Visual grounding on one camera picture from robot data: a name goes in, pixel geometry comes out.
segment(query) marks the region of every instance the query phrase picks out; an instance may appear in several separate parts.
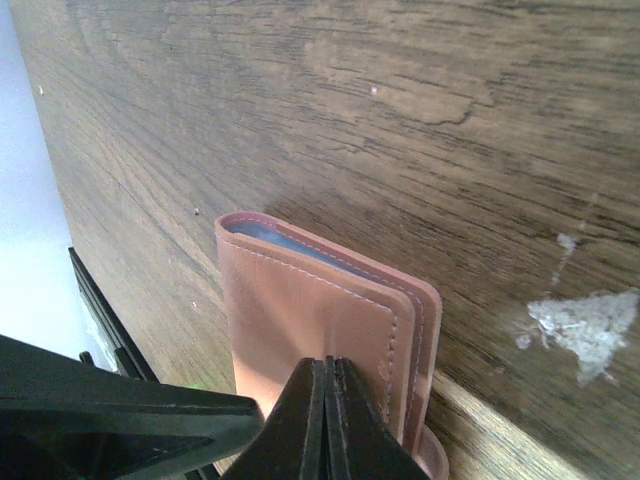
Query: leather wallet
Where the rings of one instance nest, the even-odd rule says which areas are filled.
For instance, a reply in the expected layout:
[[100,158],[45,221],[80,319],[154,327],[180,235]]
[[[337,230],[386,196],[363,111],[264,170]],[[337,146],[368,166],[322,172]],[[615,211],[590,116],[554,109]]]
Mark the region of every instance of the leather wallet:
[[346,357],[394,437],[431,478],[448,462],[424,426],[442,303],[428,283],[274,217],[216,220],[240,395],[265,417],[303,357]]

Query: white paint stain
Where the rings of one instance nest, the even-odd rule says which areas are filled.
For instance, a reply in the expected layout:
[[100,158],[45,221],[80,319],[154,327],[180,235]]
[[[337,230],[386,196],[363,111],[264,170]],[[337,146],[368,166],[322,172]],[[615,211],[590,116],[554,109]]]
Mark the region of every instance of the white paint stain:
[[[609,381],[606,371],[616,350],[626,345],[624,334],[636,317],[640,297],[634,290],[624,293],[594,293],[576,300],[541,300],[528,305],[538,322],[543,344],[553,341],[578,357],[578,384],[585,386],[598,375]],[[528,334],[516,339],[518,348],[531,344]]]
[[551,275],[551,285],[557,285],[560,281],[560,275],[564,270],[565,265],[576,251],[576,246],[578,245],[578,240],[573,238],[571,235],[567,235],[566,233],[559,233],[557,238],[558,245],[564,248],[564,253],[562,254],[562,258],[560,259],[560,263],[558,264],[558,268]]

